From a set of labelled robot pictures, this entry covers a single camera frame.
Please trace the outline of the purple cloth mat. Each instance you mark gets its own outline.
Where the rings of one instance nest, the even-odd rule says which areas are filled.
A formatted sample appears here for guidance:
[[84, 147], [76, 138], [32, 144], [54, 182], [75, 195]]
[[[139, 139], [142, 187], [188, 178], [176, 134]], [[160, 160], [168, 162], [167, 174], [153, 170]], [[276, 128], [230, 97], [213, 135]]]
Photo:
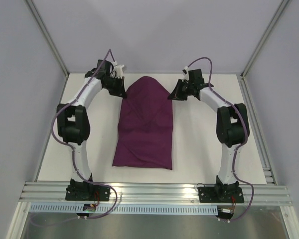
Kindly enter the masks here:
[[172, 169], [173, 106], [169, 92], [143, 76], [127, 89], [113, 166]]

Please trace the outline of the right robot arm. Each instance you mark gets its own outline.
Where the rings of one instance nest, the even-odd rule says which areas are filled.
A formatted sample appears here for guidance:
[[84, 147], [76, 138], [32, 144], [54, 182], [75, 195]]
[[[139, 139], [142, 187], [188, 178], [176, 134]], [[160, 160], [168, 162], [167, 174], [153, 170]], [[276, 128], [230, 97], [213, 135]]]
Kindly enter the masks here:
[[193, 96], [206, 103], [216, 113], [216, 135], [222, 146], [221, 166], [214, 186], [198, 188], [201, 197], [225, 202], [242, 193], [235, 172], [242, 146], [250, 135], [247, 108], [244, 103], [233, 104], [205, 82], [200, 69], [183, 70], [183, 79], [179, 79], [169, 100], [186, 101]]

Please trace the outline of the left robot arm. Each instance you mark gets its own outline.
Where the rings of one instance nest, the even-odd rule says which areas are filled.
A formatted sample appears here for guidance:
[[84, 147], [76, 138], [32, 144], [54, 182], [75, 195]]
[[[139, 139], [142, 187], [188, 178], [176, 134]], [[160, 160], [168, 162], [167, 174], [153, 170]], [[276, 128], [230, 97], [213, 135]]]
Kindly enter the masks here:
[[76, 95], [65, 104], [59, 104], [53, 123], [57, 123], [57, 138], [54, 139], [70, 149], [72, 161], [72, 177], [75, 182], [82, 182], [77, 188], [77, 194], [84, 200], [93, 197], [95, 188], [93, 176], [88, 164], [87, 140], [91, 126], [88, 118], [88, 108], [96, 95], [105, 89], [110, 95], [125, 99], [124, 64], [116, 61], [99, 60], [97, 67], [84, 76], [83, 85]]

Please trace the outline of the left aluminium frame post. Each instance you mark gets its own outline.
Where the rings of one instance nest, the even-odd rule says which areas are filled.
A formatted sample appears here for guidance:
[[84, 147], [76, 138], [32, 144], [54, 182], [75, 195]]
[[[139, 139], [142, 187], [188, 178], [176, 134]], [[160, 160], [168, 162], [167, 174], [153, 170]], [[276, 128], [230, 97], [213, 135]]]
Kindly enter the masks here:
[[52, 52], [55, 60], [57, 61], [60, 69], [62, 70], [63, 74], [65, 75], [66, 78], [69, 77], [69, 71], [43, 21], [43, 18], [41, 17], [35, 3], [33, 0], [24, 0], [24, 3], [26, 4], [27, 8], [29, 9], [34, 21], [36, 22], [40, 32], [43, 35], [43, 38], [45, 39], [46, 43], [48, 44], [48, 47], [50, 51]]

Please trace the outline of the aluminium frame post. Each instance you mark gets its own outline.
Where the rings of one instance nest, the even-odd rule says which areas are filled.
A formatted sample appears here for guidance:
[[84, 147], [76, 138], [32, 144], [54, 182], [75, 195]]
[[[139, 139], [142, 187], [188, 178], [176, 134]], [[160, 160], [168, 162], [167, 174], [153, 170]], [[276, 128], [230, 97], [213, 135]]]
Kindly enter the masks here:
[[27, 8], [29, 9], [34, 21], [36, 22], [40, 32], [43, 35], [43, 38], [45, 39], [46, 43], [48, 44], [48, 47], [50, 51], [52, 52], [55, 60], [57, 61], [60, 69], [62, 70], [63, 74], [65, 75], [66, 78], [69, 77], [69, 71], [43, 21], [43, 18], [41, 17], [35, 3], [33, 0], [24, 0], [24, 3], [26, 4]]
[[250, 70], [252, 69], [254, 63], [256, 62], [258, 56], [260, 55], [262, 49], [264, 48], [265, 44], [269, 40], [271, 34], [273, 33], [276, 25], [280, 21], [282, 15], [286, 11], [287, 7], [291, 3], [291, 0], [282, 0], [276, 9], [274, 15], [272, 16], [271, 20], [269, 21], [264, 33], [262, 34], [259, 42], [256, 45], [256, 48], [254, 49], [251, 57], [249, 58], [247, 64], [244, 67], [244, 70], [241, 72], [240, 76], [244, 80]]

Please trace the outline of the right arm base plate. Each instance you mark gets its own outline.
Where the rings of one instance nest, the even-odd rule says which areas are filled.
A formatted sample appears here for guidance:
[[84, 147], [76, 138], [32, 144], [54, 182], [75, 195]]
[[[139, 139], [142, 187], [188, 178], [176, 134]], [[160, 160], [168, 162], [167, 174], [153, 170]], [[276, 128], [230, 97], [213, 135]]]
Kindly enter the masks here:
[[198, 187], [198, 197], [200, 203], [228, 203], [245, 202], [243, 191], [240, 187], [233, 190], [216, 189], [215, 187]]

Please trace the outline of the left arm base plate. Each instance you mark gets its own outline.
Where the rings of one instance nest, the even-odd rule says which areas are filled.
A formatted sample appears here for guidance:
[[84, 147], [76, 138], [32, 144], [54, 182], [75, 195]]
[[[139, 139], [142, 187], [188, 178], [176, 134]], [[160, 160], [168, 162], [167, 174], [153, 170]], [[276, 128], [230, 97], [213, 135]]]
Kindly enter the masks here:
[[74, 184], [66, 188], [66, 201], [109, 201], [110, 188], [91, 184]]

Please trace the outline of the right side aluminium rail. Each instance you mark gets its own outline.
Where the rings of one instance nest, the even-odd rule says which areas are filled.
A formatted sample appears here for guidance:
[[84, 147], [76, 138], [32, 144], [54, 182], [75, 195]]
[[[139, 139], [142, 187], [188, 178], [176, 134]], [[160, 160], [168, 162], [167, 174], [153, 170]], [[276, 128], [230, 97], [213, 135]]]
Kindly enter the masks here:
[[248, 114], [249, 114], [249, 122], [250, 126], [252, 128], [252, 132], [254, 135], [255, 143], [257, 146], [258, 154], [260, 157], [260, 161], [262, 164], [262, 168], [264, 171], [266, 183], [269, 185], [275, 185], [277, 186], [277, 181], [274, 176], [274, 169], [271, 164], [270, 154], [268, 151], [268, 148], [266, 146], [266, 142], [263, 136], [263, 133], [261, 131], [261, 126], [259, 124], [257, 115], [256, 115], [256, 109], [252, 101], [251, 94], [249, 92], [247, 83], [245, 79], [237, 74], [237, 79], [239, 82], [239, 87], [242, 93], [242, 97], [244, 99], [244, 102], [247, 106]]

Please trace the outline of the aluminium rail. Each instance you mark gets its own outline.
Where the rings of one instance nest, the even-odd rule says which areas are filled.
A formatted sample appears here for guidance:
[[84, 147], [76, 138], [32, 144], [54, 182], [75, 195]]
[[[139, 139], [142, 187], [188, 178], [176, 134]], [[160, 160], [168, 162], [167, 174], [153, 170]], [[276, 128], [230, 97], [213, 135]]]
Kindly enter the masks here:
[[269, 185], [275, 185], [277, 186], [277, 181], [274, 176], [274, 169], [271, 164], [270, 154], [268, 151], [268, 148], [266, 146], [266, 142], [263, 136], [263, 133], [261, 131], [261, 126], [259, 124], [257, 115], [256, 115], [256, 109], [252, 101], [251, 94], [249, 92], [247, 83], [245, 79], [237, 74], [237, 79], [239, 82], [239, 87], [242, 93], [242, 97], [244, 99], [244, 102], [247, 106], [248, 114], [249, 114], [249, 122], [250, 126], [252, 128], [252, 132], [254, 135], [255, 143], [257, 146], [258, 154], [260, 157], [260, 161], [262, 164], [262, 168], [264, 171], [266, 183]]
[[[20, 202], [65, 202], [69, 182], [26, 182]], [[196, 184], [109, 183], [123, 204], [189, 205], [199, 204]], [[285, 186], [255, 185], [253, 206], [291, 206], [292, 200]]]

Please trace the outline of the right aluminium frame post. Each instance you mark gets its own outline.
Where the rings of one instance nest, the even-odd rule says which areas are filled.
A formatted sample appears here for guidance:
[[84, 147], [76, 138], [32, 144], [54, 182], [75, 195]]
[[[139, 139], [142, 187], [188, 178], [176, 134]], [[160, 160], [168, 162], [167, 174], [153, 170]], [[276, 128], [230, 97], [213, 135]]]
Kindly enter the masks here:
[[252, 69], [254, 63], [256, 62], [258, 56], [260, 55], [262, 49], [264, 48], [265, 44], [269, 40], [271, 34], [273, 33], [276, 25], [280, 21], [282, 15], [286, 11], [287, 7], [291, 3], [291, 0], [282, 0], [276, 9], [274, 15], [272, 16], [271, 20], [269, 21], [264, 33], [262, 34], [259, 42], [256, 45], [256, 48], [254, 49], [251, 57], [249, 58], [247, 64], [244, 67], [244, 70], [241, 72], [240, 76], [244, 80], [250, 70]]

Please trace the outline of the aluminium front rail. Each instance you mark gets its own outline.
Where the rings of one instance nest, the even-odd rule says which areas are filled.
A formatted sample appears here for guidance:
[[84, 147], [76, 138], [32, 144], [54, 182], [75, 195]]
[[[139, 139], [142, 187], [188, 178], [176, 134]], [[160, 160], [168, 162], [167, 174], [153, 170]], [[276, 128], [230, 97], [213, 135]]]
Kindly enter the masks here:
[[[69, 182], [26, 182], [20, 202], [65, 202]], [[199, 204], [196, 184], [109, 183], [123, 204], [189, 205]], [[255, 185], [253, 206], [291, 206], [292, 200], [285, 186]]]

